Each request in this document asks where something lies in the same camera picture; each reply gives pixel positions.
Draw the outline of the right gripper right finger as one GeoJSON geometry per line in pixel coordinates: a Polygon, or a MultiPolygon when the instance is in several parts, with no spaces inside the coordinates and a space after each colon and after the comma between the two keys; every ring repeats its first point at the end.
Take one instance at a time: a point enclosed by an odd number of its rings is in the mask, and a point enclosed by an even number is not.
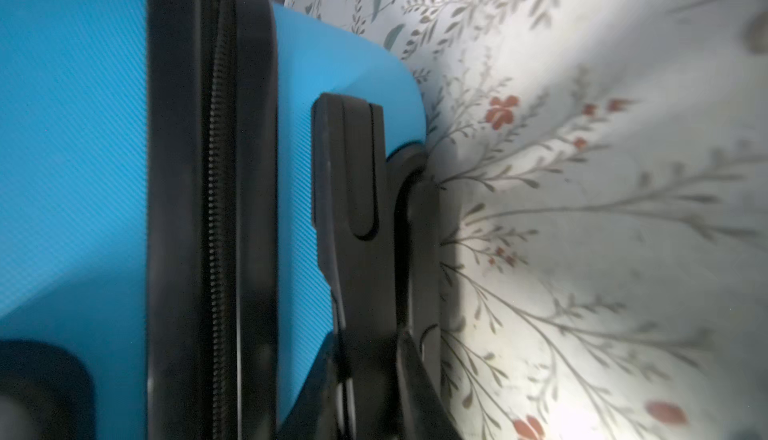
{"type": "Polygon", "coordinates": [[[401,438],[460,440],[407,329],[397,337],[396,373],[401,411],[401,438]]]}

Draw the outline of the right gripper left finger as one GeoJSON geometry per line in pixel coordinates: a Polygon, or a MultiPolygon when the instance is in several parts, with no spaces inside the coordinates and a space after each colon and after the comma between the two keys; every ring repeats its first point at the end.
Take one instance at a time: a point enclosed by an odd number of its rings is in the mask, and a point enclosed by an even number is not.
{"type": "Polygon", "coordinates": [[[277,432],[277,438],[343,439],[343,413],[339,399],[343,373],[338,335],[331,332],[318,350],[299,396],[277,432]]]}

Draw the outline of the blue hard-shell suitcase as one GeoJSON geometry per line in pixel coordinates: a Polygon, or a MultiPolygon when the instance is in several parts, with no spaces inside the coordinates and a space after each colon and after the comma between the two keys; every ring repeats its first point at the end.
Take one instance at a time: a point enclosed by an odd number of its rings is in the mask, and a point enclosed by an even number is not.
{"type": "Polygon", "coordinates": [[[425,168],[406,66],[272,0],[1,0],[2,437],[278,439],[333,332],[343,439],[402,439],[425,168]]]}

